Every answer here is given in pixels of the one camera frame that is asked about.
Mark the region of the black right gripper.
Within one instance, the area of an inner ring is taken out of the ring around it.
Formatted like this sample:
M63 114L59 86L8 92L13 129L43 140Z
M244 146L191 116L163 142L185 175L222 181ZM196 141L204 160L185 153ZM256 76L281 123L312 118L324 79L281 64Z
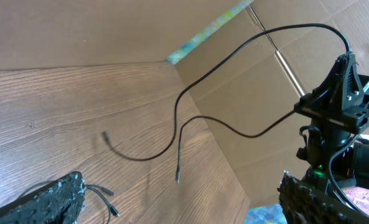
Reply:
M294 111L352 134L368 129L369 76L357 73L355 54L338 56L324 81L301 97Z

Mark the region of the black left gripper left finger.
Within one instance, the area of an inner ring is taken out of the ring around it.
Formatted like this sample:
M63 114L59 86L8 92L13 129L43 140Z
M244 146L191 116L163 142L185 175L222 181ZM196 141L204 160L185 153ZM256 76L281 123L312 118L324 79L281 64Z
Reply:
M85 200L82 174L71 172L0 208L0 224L76 223Z

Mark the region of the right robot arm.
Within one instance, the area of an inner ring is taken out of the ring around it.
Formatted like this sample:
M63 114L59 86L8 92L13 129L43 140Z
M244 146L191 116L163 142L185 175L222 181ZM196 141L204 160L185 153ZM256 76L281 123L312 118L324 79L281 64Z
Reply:
M369 140L361 136L369 128L369 76L358 74L351 51L294 112L311 119L299 130L306 145L296 154L310 164L305 182L336 198L346 185L369 189Z

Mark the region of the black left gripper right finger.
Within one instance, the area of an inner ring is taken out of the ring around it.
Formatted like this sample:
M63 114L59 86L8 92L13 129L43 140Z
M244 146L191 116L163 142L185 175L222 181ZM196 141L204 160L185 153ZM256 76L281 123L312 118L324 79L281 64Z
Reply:
M278 188L288 223L368 224L369 217L285 172Z

